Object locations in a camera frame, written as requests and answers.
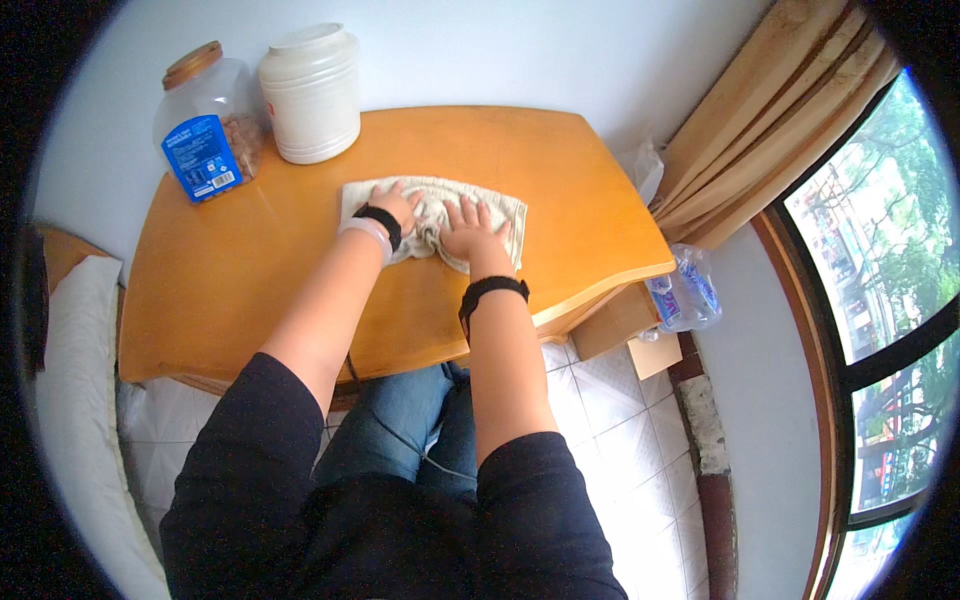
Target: nuts in jar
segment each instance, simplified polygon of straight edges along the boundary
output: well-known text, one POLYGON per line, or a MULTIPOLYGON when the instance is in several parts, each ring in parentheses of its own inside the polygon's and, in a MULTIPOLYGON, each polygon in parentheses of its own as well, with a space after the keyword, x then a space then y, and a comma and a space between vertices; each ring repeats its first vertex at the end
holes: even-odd
POLYGON ((221 117, 220 124, 224 128, 227 144, 233 152, 233 158, 240 167, 243 182, 256 177, 260 166, 260 156, 263 152, 263 131, 260 129, 256 117, 251 114, 229 114, 221 117))

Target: beige curtain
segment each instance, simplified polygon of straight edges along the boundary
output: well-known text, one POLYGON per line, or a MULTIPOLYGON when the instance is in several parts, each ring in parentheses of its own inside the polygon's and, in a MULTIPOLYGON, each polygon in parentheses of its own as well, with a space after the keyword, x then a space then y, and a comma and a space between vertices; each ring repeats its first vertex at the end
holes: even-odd
POLYGON ((852 3, 779 0, 664 152, 651 212, 667 241, 719 246, 899 71, 852 3))

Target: black shirt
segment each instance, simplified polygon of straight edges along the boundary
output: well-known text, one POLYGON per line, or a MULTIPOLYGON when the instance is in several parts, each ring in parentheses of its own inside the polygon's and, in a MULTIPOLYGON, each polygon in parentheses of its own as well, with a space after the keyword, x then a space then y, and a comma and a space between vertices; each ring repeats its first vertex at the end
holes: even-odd
POLYGON ((626 598, 560 434, 500 446, 471 507, 388 475, 313 490, 323 430, 300 380, 256 354, 160 523, 175 598, 626 598))

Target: tiled floor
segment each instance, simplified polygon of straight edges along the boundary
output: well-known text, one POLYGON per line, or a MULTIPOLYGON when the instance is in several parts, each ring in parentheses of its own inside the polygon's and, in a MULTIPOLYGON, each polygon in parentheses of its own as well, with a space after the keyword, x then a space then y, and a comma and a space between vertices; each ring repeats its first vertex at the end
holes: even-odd
POLYGON ((617 579, 631 598, 708 598, 700 499, 666 372, 637 382, 625 347, 583 362, 572 344, 542 350, 550 407, 587 480, 617 579))
MULTIPOLYGON (((625 347, 580 361, 544 344, 550 407, 587 481, 631 598, 708 598, 704 524, 689 446, 666 372, 637 381, 625 347)), ((123 394, 118 428, 151 540, 217 397, 170 379, 123 394)), ((344 413, 331 413, 321 451, 344 413)))

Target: bed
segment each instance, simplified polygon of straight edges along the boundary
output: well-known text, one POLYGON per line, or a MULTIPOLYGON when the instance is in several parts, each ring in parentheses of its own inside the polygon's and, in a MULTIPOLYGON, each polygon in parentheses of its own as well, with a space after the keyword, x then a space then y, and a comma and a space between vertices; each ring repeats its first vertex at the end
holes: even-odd
POLYGON ((137 514, 116 418, 121 261, 56 228, 38 228, 49 292, 36 436, 48 479, 84 547, 126 597, 169 599, 137 514))

